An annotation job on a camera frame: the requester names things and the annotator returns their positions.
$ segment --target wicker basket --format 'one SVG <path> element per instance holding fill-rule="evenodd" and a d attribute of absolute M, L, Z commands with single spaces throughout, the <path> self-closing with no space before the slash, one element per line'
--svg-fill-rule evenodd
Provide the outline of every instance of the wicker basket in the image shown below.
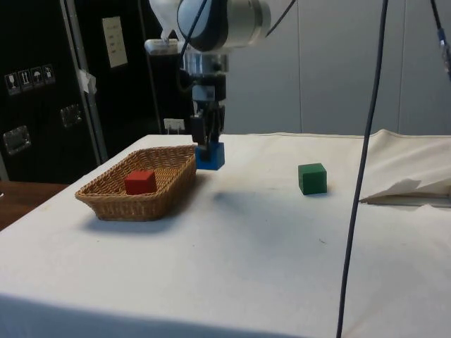
<path fill-rule="evenodd" d="M 155 170 L 158 191 L 127 195 L 124 179 L 134 170 Z M 75 194 L 101 220 L 144 221 L 164 217 L 196 176 L 193 146 L 135 151 Z"/>

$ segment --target white wall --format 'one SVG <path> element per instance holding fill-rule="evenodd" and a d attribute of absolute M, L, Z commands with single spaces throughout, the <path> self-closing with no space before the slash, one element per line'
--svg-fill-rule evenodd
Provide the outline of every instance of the white wall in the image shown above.
<path fill-rule="evenodd" d="M 287 2 L 268 3 L 277 20 Z M 277 33 L 231 54 L 225 106 L 227 133 L 301 131 L 297 24 L 295 6 Z"/>
<path fill-rule="evenodd" d="M 276 20 L 289 0 L 269 1 Z M 451 1 L 437 0 L 451 39 Z M 362 134 L 376 67 L 381 1 L 299 0 L 257 47 L 233 54 L 226 132 Z M 429 0 L 391 0 L 374 130 L 451 133 Z"/>

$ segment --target basket rim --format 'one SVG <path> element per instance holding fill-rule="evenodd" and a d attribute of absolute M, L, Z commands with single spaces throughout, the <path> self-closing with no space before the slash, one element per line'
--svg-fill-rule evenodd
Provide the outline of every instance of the basket rim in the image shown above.
<path fill-rule="evenodd" d="M 75 198 L 81 201 L 97 201 L 99 199 L 102 199 L 105 201 L 105 199 L 110 200 L 110 202 L 117 202 L 117 201 L 152 201 L 154 199 L 158 199 L 160 196 L 163 196 L 164 194 L 167 194 L 169 190 L 171 189 L 173 183 L 180 178 L 180 176 L 184 173 L 184 171 L 192 165 L 192 162 L 195 162 L 195 152 L 194 152 L 194 145 L 187 145 L 187 146 L 160 146 L 155 148 L 147 148 L 147 149 L 139 149 L 136 151 L 131 152 L 128 154 L 124 159 L 119 161 L 117 164 L 109 168 L 105 173 L 101 174 L 100 176 L 94 178 L 87 184 L 85 184 L 83 187 L 81 187 L 76 193 Z M 176 174 L 169 180 L 167 183 L 160 188 L 157 192 L 153 192 L 151 194 L 141 194 L 141 195 L 119 195 L 119 194 L 86 194 L 84 191 L 91 187 L 92 185 L 98 183 L 98 181 L 104 179 L 105 177 L 109 176 L 114 170 L 119 168 L 122 163 L 129 159 L 129 157 L 135 156 L 138 153 L 142 153 L 148 150 L 167 150 L 167 149 L 191 149 L 192 154 L 190 154 L 190 157 L 179 167 L 177 168 Z"/>

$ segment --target black cable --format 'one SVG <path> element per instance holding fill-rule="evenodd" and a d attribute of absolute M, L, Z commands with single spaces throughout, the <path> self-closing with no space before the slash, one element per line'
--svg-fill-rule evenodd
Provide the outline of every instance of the black cable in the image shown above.
<path fill-rule="evenodd" d="M 368 120 L 366 122 L 364 145 L 363 145 L 363 149 L 362 149 L 362 159 L 360 160 L 359 176 L 357 177 L 357 185 L 355 188 L 354 202 L 352 204 L 350 229 L 349 229 L 349 234 L 347 236 L 345 266 L 343 268 L 341 294 L 340 294 L 340 312 L 338 315 L 337 338 L 341 338 L 342 329 L 343 329 L 343 318 L 345 317 L 347 277 L 348 277 L 349 269 L 350 269 L 352 242 L 354 240 L 355 222 L 357 219 L 357 210 L 359 208 L 360 192 L 362 190 L 362 183 L 364 180 L 364 172 L 365 172 L 365 165 L 366 165 L 366 157 L 368 156 L 368 146 L 369 146 L 369 138 L 370 138 L 370 134 L 371 134 L 371 127 L 373 126 L 374 111 L 376 110 L 376 102 L 378 99 L 379 83 L 381 81 L 383 47 L 384 47 L 384 40 L 385 40 L 385 22 L 387 20 L 387 8 L 388 8 L 388 0 L 383 0 L 381 25 L 379 28 L 378 56 L 377 56 L 376 76 L 374 78 L 373 96 L 371 98 L 371 105 L 370 105 L 370 109 L 369 109 Z"/>
<path fill-rule="evenodd" d="M 205 8 L 205 6 L 206 6 L 206 2 L 207 2 L 207 1 L 208 1 L 208 0 L 203 0 L 202 4 L 201 4 L 200 7 L 199 7 L 199 10 L 197 11 L 196 18 L 194 18 L 194 21 L 192 22 L 190 31 L 188 32 L 188 35 L 186 36 L 185 43 L 183 44 L 182 51 L 180 52 L 180 57 L 179 57 L 178 63 L 177 63 L 177 66 L 178 66 L 178 67 L 181 67 L 182 64 L 183 64 L 183 56 L 185 55 L 185 52 L 186 52 L 186 50 L 187 50 L 187 48 L 188 48 L 188 44 L 189 44 L 190 41 L 191 41 L 192 34 L 193 34 L 194 30 L 196 29 L 197 23 L 199 22 L 199 19 L 200 19 L 200 15 L 201 15 L 202 12 L 204 11 L 204 8 Z M 176 76 L 175 76 L 175 77 L 176 77 L 176 82 L 177 82 L 177 88 L 178 88 L 178 90 L 179 90 L 180 92 L 182 92 L 182 93 L 188 93 L 188 92 L 190 92 L 191 89 L 196 85 L 196 82 L 194 81 L 194 82 L 193 82 L 192 84 L 190 84 L 190 86 L 188 86 L 187 88 L 183 88 L 183 87 L 182 87 L 182 83 L 181 83 L 181 81 L 180 81 L 180 69 L 177 69 L 177 73 L 176 73 Z"/>
<path fill-rule="evenodd" d="M 437 25 L 437 30 L 441 30 L 442 23 L 440 21 L 440 16 L 438 15 L 438 9 L 437 9 L 437 4 L 435 3 L 435 0 L 431 0 L 431 5 L 432 5 L 432 10 L 434 12 L 434 18 L 435 18 L 435 23 Z"/>
<path fill-rule="evenodd" d="M 141 23 L 141 34 L 142 34 L 142 40 L 143 42 L 146 42 L 147 34 L 146 34 L 146 27 L 144 25 L 144 15 L 142 14 L 142 0 L 137 0 L 138 5 L 138 11 L 140 14 L 140 23 Z M 147 62 L 147 70 L 149 71 L 149 78 L 150 78 L 150 87 L 152 90 L 152 98 L 154 100 L 154 109 L 155 109 L 155 115 L 156 115 L 156 122 L 158 123 L 158 130 L 160 134 L 163 134 L 163 127 L 161 125 L 161 117 L 160 117 L 160 109 L 158 105 L 158 98 L 156 96 L 156 85 L 155 85 L 155 77 L 154 72 L 152 70 L 152 64 L 150 62 L 150 56 L 147 54 L 147 52 L 144 52 L 146 55 L 146 62 Z"/>
<path fill-rule="evenodd" d="M 282 15 L 280 16 L 279 20 L 277 20 L 276 23 L 274 24 L 274 26 L 269 30 L 269 32 L 266 35 L 266 37 L 271 35 L 271 33 L 276 30 L 276 28 L 280 25 L 280 23 L 283 21 L 283 19 L 285 19 L 285 16 L 287 16 L 288 12 L 290 11 L 290 9 L 293 7 L 293 5 L 295 3 L 296 3 L 296 0 L 291 0 L 291 3 L 288 5 L 287 9 L 285 9 L 285 12 L 282 13 Z"/>

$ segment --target white fabric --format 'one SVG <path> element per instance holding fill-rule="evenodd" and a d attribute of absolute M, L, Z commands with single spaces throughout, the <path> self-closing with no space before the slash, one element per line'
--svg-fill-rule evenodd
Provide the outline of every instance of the white fabric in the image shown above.
<path fill-rule="evenodd" d="M 131 151 L 190 143 L 148 136 L 0 232 L 0 337 L 334 337 L 362 140 L 222 140 L 223 169 L 169 218 L 106 223 L 73 196 Z M 302 196 L 297 166 L 318 162 L 330 193 Z M 361 205 L 345 337 L 448 337 L 450 259 L 449 210 Z"/>
<path fill-rule="evenodd" d="M 408 137 L 385 130 L 371 138 L 361 198 L 451 192 L 451 137 Z"/>

